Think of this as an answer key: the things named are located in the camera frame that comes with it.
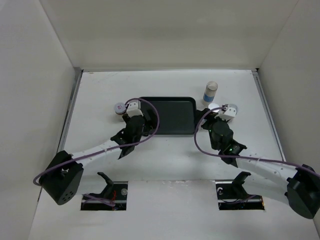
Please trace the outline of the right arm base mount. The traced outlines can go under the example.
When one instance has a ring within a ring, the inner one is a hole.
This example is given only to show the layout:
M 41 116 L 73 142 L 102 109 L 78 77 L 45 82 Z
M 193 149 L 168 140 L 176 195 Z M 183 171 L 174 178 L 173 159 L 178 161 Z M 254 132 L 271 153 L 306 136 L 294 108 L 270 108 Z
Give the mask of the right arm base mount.
M 260 195 L 248 194 L 244 189 L 249 172 L 242 171 L 232 180 L 217 180 L 215 188 L 220 211 L 265 210 Z

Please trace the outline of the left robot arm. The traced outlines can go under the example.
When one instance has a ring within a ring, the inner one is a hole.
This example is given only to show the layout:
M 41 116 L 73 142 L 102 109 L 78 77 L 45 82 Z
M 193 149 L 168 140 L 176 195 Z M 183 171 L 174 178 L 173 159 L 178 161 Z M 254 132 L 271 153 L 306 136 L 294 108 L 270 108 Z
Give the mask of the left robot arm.
M 85 167 L 102 167 L 112 156 L 119 160 L 134 151 L 135 147 L 152 138 L 159 129 L 160 116 L 156 109 L 138 115 L 125 116 L 125 128 L 105 143 L 76 153 L 58 152 L 47 168 L 36 176 L 33 183 L 42 187 L 54 202 L 61 206 L 77 193 Z

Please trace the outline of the tall white shaker blue band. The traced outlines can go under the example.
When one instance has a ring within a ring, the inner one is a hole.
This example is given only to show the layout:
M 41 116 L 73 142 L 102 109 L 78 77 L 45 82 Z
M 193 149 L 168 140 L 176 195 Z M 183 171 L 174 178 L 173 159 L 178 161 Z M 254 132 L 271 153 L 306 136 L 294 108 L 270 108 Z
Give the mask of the tall white shaker blue band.
M 216 92 L 218 90 L 218 84 L 215 81 L 209 81 L 206 84 L 205 90 L 204 90 L 204 94 L 202 97 L 202 104 L 205 107 L 208 107 L 209 104 L 211 104 L 214 101 Z

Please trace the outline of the dark pepper jar white lid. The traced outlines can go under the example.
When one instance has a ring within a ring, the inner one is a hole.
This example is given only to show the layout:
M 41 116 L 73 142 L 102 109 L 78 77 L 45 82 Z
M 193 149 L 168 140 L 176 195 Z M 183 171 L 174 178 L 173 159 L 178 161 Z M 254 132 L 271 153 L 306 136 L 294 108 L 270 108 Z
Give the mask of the dark pepper jar white lid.
M 238 106 L 233 103 L 228 104 L 226 113 L 231 118 L 235 118 L 238 113 Z

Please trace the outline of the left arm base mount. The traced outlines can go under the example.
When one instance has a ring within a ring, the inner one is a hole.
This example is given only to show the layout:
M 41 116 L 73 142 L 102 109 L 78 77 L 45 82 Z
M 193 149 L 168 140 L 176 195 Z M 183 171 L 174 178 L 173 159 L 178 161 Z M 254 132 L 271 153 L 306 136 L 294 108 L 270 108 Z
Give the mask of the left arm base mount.
M 129 183 L 112 181 L 103 172 L 97 173 L 103 178 L 104 188 L 99 193 L 85 193 L 82 196 L 81 211 L 126 211 Z

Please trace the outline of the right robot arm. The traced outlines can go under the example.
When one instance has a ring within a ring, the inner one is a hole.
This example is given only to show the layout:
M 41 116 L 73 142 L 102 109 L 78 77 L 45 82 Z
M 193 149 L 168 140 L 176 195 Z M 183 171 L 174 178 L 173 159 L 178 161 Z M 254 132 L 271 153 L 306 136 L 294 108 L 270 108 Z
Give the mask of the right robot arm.
M 306 165 L 241 156 L 247 147 L 234 140 L 229 120 L 237 110 L 224 105 L 196 113 L 196 127 L 208 131 L 210 146 L 225 164 L 241 169 L 232 181 L 232 192 L 240 201 L 246 196 L 260 195 L 282 202 L 298 215 L 313 219 L 320 209 L 320 175 Z

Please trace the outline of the brown spice jar white lid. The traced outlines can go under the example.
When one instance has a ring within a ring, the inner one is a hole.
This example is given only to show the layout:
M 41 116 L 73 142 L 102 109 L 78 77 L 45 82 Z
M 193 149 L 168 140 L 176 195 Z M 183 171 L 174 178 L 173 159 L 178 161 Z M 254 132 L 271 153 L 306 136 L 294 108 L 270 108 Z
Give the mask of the brown spice jar white lid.
M 126 105 L 123 102 L 116 103 L 114 105 L 114 112 L 115 112 L 117 119 L 120 122 L 123 122 L 124 121 L 123 116 L 127 113 Z

